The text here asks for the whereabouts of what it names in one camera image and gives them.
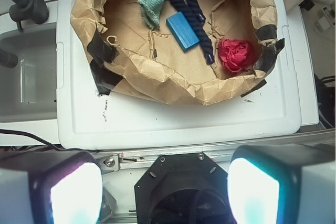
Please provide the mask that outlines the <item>gripper left finger with pad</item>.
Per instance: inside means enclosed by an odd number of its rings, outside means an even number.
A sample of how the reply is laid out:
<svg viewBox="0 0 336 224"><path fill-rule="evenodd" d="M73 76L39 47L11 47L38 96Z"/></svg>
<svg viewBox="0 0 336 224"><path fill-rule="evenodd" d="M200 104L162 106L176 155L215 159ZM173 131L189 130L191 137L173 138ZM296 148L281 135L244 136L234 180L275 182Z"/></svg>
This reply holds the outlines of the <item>gripper left finger with pad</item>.
<svg viewBox="0 0 336 224"><path fill-rule="evenodd" d="M1 154L1 223L98 223L102 194L86 151Z"/></svg>

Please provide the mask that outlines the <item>gripper right finger with pad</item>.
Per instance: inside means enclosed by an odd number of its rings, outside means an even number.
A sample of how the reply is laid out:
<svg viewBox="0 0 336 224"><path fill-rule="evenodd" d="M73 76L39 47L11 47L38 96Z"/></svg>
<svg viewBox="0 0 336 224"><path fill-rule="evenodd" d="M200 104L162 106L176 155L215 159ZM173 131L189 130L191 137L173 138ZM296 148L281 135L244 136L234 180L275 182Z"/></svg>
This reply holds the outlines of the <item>gripper right finger with pad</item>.
<svg viewBox="0 0 336 224"><path fill-rule="evenodd" d="M242 145L227 191L237 223L335 223L335 146Z"/></svg>

